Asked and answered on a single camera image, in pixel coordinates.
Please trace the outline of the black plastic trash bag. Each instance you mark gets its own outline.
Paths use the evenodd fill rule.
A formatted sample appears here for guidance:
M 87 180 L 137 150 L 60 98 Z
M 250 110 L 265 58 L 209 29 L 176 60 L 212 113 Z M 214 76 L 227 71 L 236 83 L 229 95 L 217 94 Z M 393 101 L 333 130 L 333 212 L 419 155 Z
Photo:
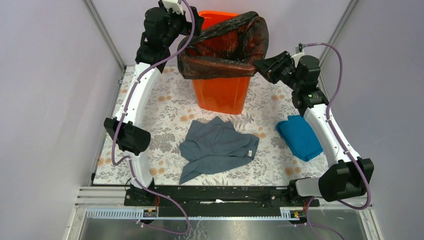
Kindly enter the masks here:
M 249 11 L 194 36 L 177 56 L 177 68 L 189 80 L 252 77 L 254 62 L 263 60 L 268 48 L 266 20 Z

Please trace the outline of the orange plastic trash bin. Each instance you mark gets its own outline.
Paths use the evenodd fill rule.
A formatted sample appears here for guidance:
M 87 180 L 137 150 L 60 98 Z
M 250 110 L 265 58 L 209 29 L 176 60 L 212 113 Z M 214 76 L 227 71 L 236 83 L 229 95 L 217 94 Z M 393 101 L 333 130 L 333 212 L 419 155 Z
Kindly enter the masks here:
M 250 77 L 193 79 L 192 84 L 200 108 L 231 115 L 243 111 Z

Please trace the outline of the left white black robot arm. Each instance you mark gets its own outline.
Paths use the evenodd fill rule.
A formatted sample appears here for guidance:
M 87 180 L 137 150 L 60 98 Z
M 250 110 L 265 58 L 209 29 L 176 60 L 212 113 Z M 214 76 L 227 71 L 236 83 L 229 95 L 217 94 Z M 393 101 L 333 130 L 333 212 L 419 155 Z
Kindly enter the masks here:
M 113 118 L 104 120 L 104 128 L 112 138 L 112 150 L 124 153 L 120 160 L 112 159 L 114 166 L 128 161 L 130 183 L 139 188 L 136 199 L 144 206 L 152 204 L 155 192 L 148 160 L 151 134 L 142 129 L 145 108 L 155 82 L 163 73 L 167 61 L 184 50 L 194 36 L 202 31 L 204 18 L 194 6 L 188 7 L 191 20 L 177 6 L 150 8 L 145 13 L 144 32 L 136 53 L 134 75 L 121 107 Z

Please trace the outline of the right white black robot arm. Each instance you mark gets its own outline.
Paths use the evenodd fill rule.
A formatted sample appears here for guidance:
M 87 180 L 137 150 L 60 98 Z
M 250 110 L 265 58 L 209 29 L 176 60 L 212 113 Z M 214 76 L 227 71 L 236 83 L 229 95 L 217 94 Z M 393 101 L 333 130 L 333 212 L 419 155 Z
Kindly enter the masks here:
M 281 81 L 292 90 L 292 103 L 313 130 L 328 162 L 329 168 L 322 176 L 292 180 L 286 193 L 287 201 L 299 206 L 307 197 L 342 202 L 366 195 L 369 203 L 374 164 L 354 150 L 336 123 L 330 103 L 318 87 L 319 59 L 303 52 L 291 56 L 284 51 L 268 59 L 255 60 L 253 65 L 268 82 Z

